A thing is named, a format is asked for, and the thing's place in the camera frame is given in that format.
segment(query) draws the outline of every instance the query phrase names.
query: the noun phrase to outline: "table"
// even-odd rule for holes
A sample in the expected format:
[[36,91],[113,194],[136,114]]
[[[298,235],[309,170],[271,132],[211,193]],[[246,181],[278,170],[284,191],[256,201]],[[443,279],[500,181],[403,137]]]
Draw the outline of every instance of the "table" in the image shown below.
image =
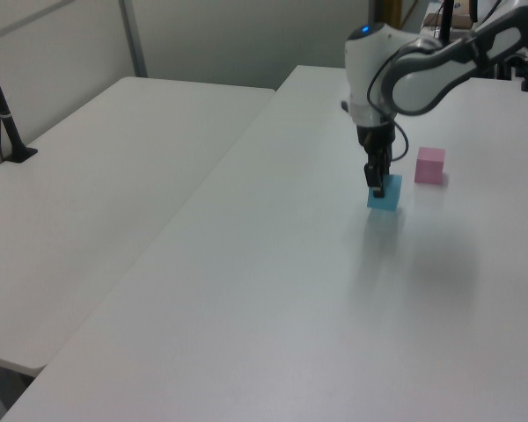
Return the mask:
[[38,374],[273,93],[125,78],[0,165],[0,365]]
[[347,95],[298,67],[4,422],[528,420],[528,94],[400,118],[397,213]]

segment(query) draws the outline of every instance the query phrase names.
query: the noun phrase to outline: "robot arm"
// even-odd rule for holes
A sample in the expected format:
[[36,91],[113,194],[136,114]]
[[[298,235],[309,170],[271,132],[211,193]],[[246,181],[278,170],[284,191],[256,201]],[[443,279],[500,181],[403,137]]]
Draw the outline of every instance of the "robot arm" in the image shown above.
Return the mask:
[[477,30],[446,47],[384,24],[350,35],[345,48],[348,112],[368,153],[364,170],[375,196],[385,196],[383,176],[392,161],[395,114],[429,112],[455,86],[522,47],[528,47],[528,0],[504,1]]

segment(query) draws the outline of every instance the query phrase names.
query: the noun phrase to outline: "wall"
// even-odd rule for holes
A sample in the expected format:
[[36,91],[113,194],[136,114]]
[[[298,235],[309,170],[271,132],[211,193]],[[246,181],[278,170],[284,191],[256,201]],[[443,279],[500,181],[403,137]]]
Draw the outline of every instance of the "wall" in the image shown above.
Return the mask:
[[133,75],[118,0],[76,0],[0,38],[0,84],[24,143]]
[[277,89],[298,64],[343,67],[369,0],[129,0],[148,76]]

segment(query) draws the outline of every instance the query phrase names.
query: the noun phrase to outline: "cube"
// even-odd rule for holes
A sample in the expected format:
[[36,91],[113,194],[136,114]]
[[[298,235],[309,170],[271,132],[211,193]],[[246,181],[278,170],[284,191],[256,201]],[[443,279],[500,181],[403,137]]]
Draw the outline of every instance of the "cube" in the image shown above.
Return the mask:
[[385,197],[376,198],[373,196],[373,190],[370,188],[370,194],[368,195],[368,208],[384,209],[385,211],[395,212],[401,194],[402,179],[403,177],[399,174],[384,175]]
[[414,182],[441,185],[445,155],[445,149],[420,147],[416,158]]

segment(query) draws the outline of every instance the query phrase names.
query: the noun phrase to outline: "blue cube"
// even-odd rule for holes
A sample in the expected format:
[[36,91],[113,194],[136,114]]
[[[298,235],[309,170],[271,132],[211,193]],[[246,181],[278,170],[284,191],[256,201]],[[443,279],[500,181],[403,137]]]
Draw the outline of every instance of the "blue cube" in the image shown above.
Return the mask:
[[399,174],[384,175],[385,197],[376,198],[373,196],[373,190],[370,188],[370,194],[368,195],[368,208],[384,209],[393,212],[397,211],[402,180],[403,177]]

